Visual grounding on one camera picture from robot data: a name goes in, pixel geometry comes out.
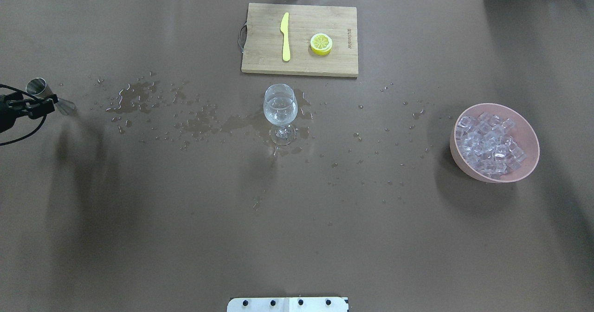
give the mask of pink container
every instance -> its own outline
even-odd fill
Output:
[[[492,115],[499,115],[503,119],[511,118],[514,120],[514,122],[516,122],[516,127],[511,129],[509,135],[514,138],[514,141],[516,141],[516,143],[524,150],[524,153],[526,153],[527,156],[527,158],[522,162],[520,169],[514,170],[513,172],[505,175],[501,175],[501,179],[492,179],[474,170],[464,160],[462,153],[460,153],[460,150],[456,145],[454,131],[456,130],[456,125],[458,124],[460,118],[462,116],[478,117],[484,112],[488,112]],[[452,152],[454,161],[461,170],[467,173],[470,177],[488,183],[507,183],[519,181],[532,173],[534,168],[536,168],[536,164],[538,164],[539,158],[541,157],[541,147],[538,143],[538,138],[536,137],[536,133],[528,121],[524,119],[522,115],[513,111],[512,109],[496,103],[481,103],[473,105],[472,107],[466,109],[462,115],[458,116],[458,119],[456,119],[456,123],[454,124],[454,128],[452,129],[452,135],[450,136],[450,151]]]

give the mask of yellow knife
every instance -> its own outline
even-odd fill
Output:
[[[289,49],[289,13],[284,13],[283,20],[280,21],[280,32],[283,33],[283,61],[291,60],[291,50]]]

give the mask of pile of ice cubes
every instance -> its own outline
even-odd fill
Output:
[[[510,118],[484,112],[478,118],[462,116],[456,124],[456,144],[464,160],[484,176],[499,179],[518,170],[526,153],[509,136],[516,126]]]

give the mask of bowl rim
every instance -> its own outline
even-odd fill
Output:
[[[536,162],[534,162],[531,170],[528,171],[528,173],[524,174],[523,176],[517,178],[517,179],[512,179],[509,181],[505,181],[505,180],[498,180],[498,179],[493,179],[491,177],[488,176],[484,176],[483,174],[481,174],[480,172],[478,172],[477,170],[475,170],[471,165],[468,164],[468,162],[466,162],[466,159],[464,159],[464,157],[462,156],[462,153],[460,152],[460,149],[458,147],[458,144],[456,143],[456,141],[454,141],[454,143],[456,144],[456,152],[458,153],[458,155],[462,158],[462,161],[464,162],[464,164],[466,164],[466,166],[468,166],[468,168],[470,168],[473,172],[477,173],[478,175],[480,175],[481,177],[483,177],[484,179],[488,179],[489,181],[493,181],[493,182],[497,182],[497,183],[511,183],[511,182],[517,182],[519,180],[522,180],[524,178],[526,178],[528,175],[532,174],[532,172],[536,169],[536,166],[538,165],[538,162],[541,160],[541,144],[538,141],[538,136],[536,135],[536,132],[534,132],[534,129],[532,128],[532,125],[526,120],[526,118],[524,118],[524,116],[522,116],[520,113],[518,113],[518,111],[515,111],[514,109],[507,107],[505,105],[502,104],[498,104],[498,103],[479,103],[479,104],[475,104],[471,107],[468,107],[466,110],[464,110],[460,116],[458,116],[458,118],[456,119],[456,122],[454,123],[454,129],[452,130],[452,132],[454,132],[456,130],[456,125],[458,125],[458,121],[460,120],[460,118],[462,118],[462,116],[464,116],[466,114],[467,111],[469,111],[470,109],[474,108],[474,107],[478,107],[479,105],[496,105],[499,107],[503,107],[506,109],[509,109],[515,113],[518,114],[518,116],[520,116],[520,118],[522,120],[524,120],[526,122],[526,124],[528,125],[528,127],[530,128],[530,130],[532,131],[532,134],[534,135],[534,138],[536,139],[536,148],[537,148],[537,152],[536,152]]]

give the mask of pink bowl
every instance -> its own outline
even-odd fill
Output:
[[[458,145],[456,144],[456,139],[454,137],[456,125],[462,116],[478,117],[484,112],[488,112],[492,115],[499,115],[503,119],[511,118],[514,120],[514,122],[516,122],[516,127],[510,131],[510,136],[514,138],[514,141],[516,141],[516,143],[524,150],[524,153],[526,153],[527,156],[527,158],[522,162],[520,169],[514,170],[513,172],[505,175],[501,175],[501,179],[492,179],[490,177],[486,177],[469,166],[466,160],[464,160],[462,157],[462,153],[460,153]],[[450,151],[452,152],[454,161],[461,170],[463,170],[470,177],[488,183],[507,183],[519,181],[532,173],[534,168],[536,168],[536,164],[538,164],[538,159],[541,157],[541,147],[538,143],[538,138],[536,137],[536,133],[528,121],[524,119],[522,115],[513,111],[512,109],[496,103],[481,103],[473,105],[472,107],[466,109],[462,115],[456,119],[456,123],[452,129],[452,135],[450,136]]]

